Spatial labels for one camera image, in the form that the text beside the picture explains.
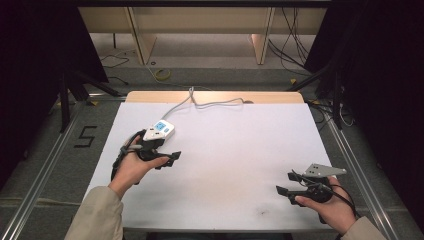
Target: metal bar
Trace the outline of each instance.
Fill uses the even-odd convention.
[[[325,116],[327,120],[330,119],[328,114],[325,114]],[[355,182],[358,184],[359,190],[361,191],[364,200],[371,214],[373,215],[374,220],[376,221],[377,227],[387,239],[399,239],[399,236],[393,228],[393,224],[391,223],[389,216],[384,210],[383,205],[380,203],[373,187],[371,186],[370,182],[368,181],[368,178],[362,170],[343,131],[338,130],[332,120],[329,122],[329,126],[337,144],[340,147],[340,150],[342,151],[343,157],[346,160],[349,171],[355,179]]]
[[[122,97],[112,97],[109,94],[90,94],[90,96],[87,98],[87,101],[119,101],[119,102],[125,102],[127,99],[126,96]]]
[[[58,139],[56,140],[31,188],[29,189],[19,208],[14,213],[12,219],[9,221],[6,230],[3,232],[1,238],[2,240],[17,239],[22,229],[24,228],[25,223],[32,212],[32,209],[34,208],[34,205],[41,194],[41,191],[49,179],[49,176],[54,169],[54,166],[56,165],[56,162],[58,161],[65,147],[65,144],[74,129],[74,126],[78,121],[78,116],[81,112],[82,106],[82,102],[78,102],[74,106],[74,111],[72,113],[71,121],[68,127],[63,133],[59,134]]]
[[[301,7],[326,8],[330,6],[355,6],[357,0],[39,0],[28,4],[73,7]]]

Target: wire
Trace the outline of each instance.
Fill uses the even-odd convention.
[[[118,52],[117,54],[115,54],[113,56],[117,57],[118,55],[121,55],[122,53],[131,52],[131,51],[135,51],[135,48],[134,49],[128,49],[128,50],[124,50],[124,51]]]
[[[101,59],[100,59],[100,61],[103,61],[103,60],[105,60],[106,58],[109,58],[109,57],[114,57],[114,58],[117,58],[117,59],[123,59],[124,61],[123,61],[123,62],[121,62],[121,63],[118,63],[118,64],[116,64],[116,65],[114,65],[114,66],[103,66],[103,67],[105,67],[105,68],[114,68],[114,67],[117,67],[117,66],[119,66],[119,65],[122,65],[122,64],[124,64],[124,63],[126,63],[126,62],[130,61],[130,59],[129,59],[129,58],[122,58],[122,57],[117,57],[117,56],[114,56],[114,55],[107,55],[106,57],[101,58]]]
[[[192,101],[193,101],[193,103],[194,103],[194,106],[196,107],[196,108],[199,108],[199,109],[204,109],[204,108],[207,108],[207,107],[211,107],[211,106],[214,106],[214,105],[225,105],[225,106],[236,106],[236,105],[239,105],[239,104],[233,104],[233,105],[229,105],[229,104],[226,104],[226,103],[231,103],[231,102],[234,102],[234,101],[241,101],[242,103],[244,103],[244,100],[243,100],[243,98],[234,98],[234,99],[230,99],[230,100],[227,100],[227,101],[220,101],[220,102],[209,102],[209,103],[203,103],[203,104],[198,104],[197,102],[196,102],[196,99],[194,98],[194,96],[193,96],[193,93],[194,93],[194,87],[191,87],[190,89],[189,89],[189,95],[188,95],[188,97],[186,98],[186,99],[184,99],[182,102],[180,102],[178,105],[176,105],[176,106],[174,106],[173,108],[171,108],[171,109],[169,109],[163,116],[162,116],[162,118],[161,119],[163,119],[163,120],[165,120],[165,118],[172,112],[172,111],[174,111],[175,109],[177,109],[179,106],[181,106],[181,105],[183,105],[185,102],[187,102],[189,99],[191,99]]]
[[[119,81],[123,82],[125,85],[129,85],[129,83],[128,83],[128,82],[126,82],[126,81],[122,80],[122,79],[121,79],[121,78],[119,78],[119,77],[107,77],[107,78],[118,79]]]
[[[308,178],[305,178],[302,175],[297,174],[294,170],[292,170],[292,172],[295,174],[296,180],[299,180],[299,178],[301,178],[305,183],[309,183],[306,187],[322,186],[321,189],[323,189],[324,191],[327,191],[328,193],[331,193],[332,195],[338,197],[340,200],[342,200],[344,203],[346,203],[352,209],[353,215],[355,215],[357,217],[361,217],[361,215],[356,211],[356,207],[355,207],[355,204],[353,202],[353,198],[350,196],[349,192],[344,187],[342,187],[340,185],[335,185],[335,184],[334,185],[327,186],[325,184],[317,183],[317,182],[314,182],[314,181],[312,181],[312,180],[310,180]],[[334,187],[340,187],[343,191],[345,191],[346,194],[348,195],[348,197],[350,198],[350,201],[347,200],[342,195],[340,195],[337,192],[335,192],[332,188],[330,188],[330,187],[333,187],[333,186]]]
[[[311,74],[304,74],[304,73],[299,73],[299,72],[295,72],[295,71],[293,71],[293,70],[290,70],[290,69],[288,69],[285,65],[284,65],[284,63],[283,63],[283,60],[284,61],[286,61],[286,62],[290,62],[290,63],[294,63],[294,64],[296,64],[296,65],[298,65],[299,67],[301,67],[301,68],[303,68],[304,70],[306,70],[305,69],[305,67],[302,65],[302,64],[300,64],[299,62],[297,62],[296,60],[294,60],[292,57],[290,57],[289,55],[287,55],[286,53],[284,53],[283,52],[283,50],[284,50],[284,48],[285,48],[285,44],[284,44],[284,46],[283,46],[283,48],[280,50],[277,46],[275,46],[275,44],[271,41],[271,40],[268,40],[269,41],[269,43],[271,44],[271,45],[269,45],[269,48],[270,48],[270,50],[277,56],[277,57],[279,57],[280,58],[280,63],[281,63],[281,65],[283,66],[283,68],[285,69],[285,70],[287,70],[287,71],[289,71],[289,72],[291,72],[291,73],[295,73],[295,74],[298,74],[298,75],[302,75],[302,76],[307,76],[307,77],[309,77],[309,76],[311,76]]]
[[[203,87],[203,86],[187,86],[187,85],[181,85],[181,84],[167,83],[167,82],[159,81],[156,78],[155,74],[152,72],[152,70],[147,66],[145,66],[145,67],[147,68],[147,70],[149,70],[150,74],[152,75],[152,77],[153,77],[153,79],[155,80],[156,83],[170,85],[170,86],[176,86],[176,87],[183,87],[183,88],[197,87],[197,88],[202,88],[202,89],[206,89],[206,90],[209,90],[209,91],[213,91],[212,89],[207,88],[207,87]]]
[[[300,41],[299,35],[297,33],[297,28],[298,28],[298,24],[299,24],[299,21],[297,20],[297,16],[299,14],[299,9],[298,8],[293,8],[293,24],[292,24],[291,27],[290,27],[289,20],[287,19],[287,15],[284,12],[284,8],[281,8],[281,10],[282,10],[283,16],[284,16],[284,18],[286,20],[287,26],[288,26],[288,28],[290,30],[290,34],[289,34],[289,37],[287,39],[290,38],[290,35],[293,36],[293,39],[295,40],[295,43],[296,43],[297,52],[299,54],[299,58],[304,63],[303,58],[305,58],[305,60],[306,60],[307,57],[305,56],[305,52],[308,53],[308,51],[303,46],[302,42]]]
[[[323,113],[323,111],[322,111],[322,109],[321,108],[319,108],[319,107],[315,107],[315,106],[310,106],[311,107],[311,109],[316,109],[316,110],[318,110],[318,112],[320,112],[321,113],[321,116],[322,116],[322,119],[321,120],[319,120],[319,121],[315,121],[315,123],[323,123],[324,122],[324,120],[325,120],[325,115],[324,115],[324,113]]]
[[[321,132],[321,130],[327,126],[327,124],[330,122],[330,120],[333,119],[333,117],[330,117],[327,121],[325,121],[325,123],[318,129],[318,132]]]
[[[347,123],[347,122],[344,120],[344,118],[343,118],[343,115],[342,115],[342,109],[343,109],[343,105],[341,105],[341,106],[340,106],[340,111],[339,111],[340,119],[343,121],[343,123],[344,123],[346,126],[348,126],[348,127],[353,126],[353,124],[355,123],[355,119],[354,119],[354,118],[352,118],[352,121],[351,121],[350,123]]]

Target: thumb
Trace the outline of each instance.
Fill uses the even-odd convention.
[[[311,208],[315,211],[317,211],[318,213],[321,212],[322,210],[322,204],[315,202],[314,200],[307,198],[307,197],[302,197],[302,196],[296,196],[294,198],[294,200],[296,200],[296,202],[298,202],[299,204],[302,204],[305,207]]]
[[[149,168],[152,169],[152,168],[162,166],[168,160],[169,160],[169,157],[158,157],[158,158],[155,158],[151,161],[148,161],[147,164],[149,165]]]

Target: sleeve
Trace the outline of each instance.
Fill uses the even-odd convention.
[[[65,239],[122,240],[123,204],[109,187],[95,187],[85,197]]]
[[[342,237],[342,240],[385,240],[386,238],[366,217],[358,219]]]

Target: human hand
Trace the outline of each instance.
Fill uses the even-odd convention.
[[[328,180],[330,181],[330,185],[340,186],[339,181],[335,177],[329,177]],[[337,186],[333,186],[332,188],[334,192],[350,200],[349,195],[343,189]],[[299,204],[317,211],[328,225],[342,235],[344,235],[356,221],[352,208],[334,195],[325,203],[318,203],[303,196],[296,196],[295,200]]]
[[[140,140],[140,136],[137,136],[131,144],[134,145],[138,140]],[[140,182],[150,169],[159,167],[168,160],[168,157],[159,157],[145,162],[135,152],[129,152],[122,160],[115,177],[108,187],[115,191],[119,198],[122,199],[125,192],[132,185]]]

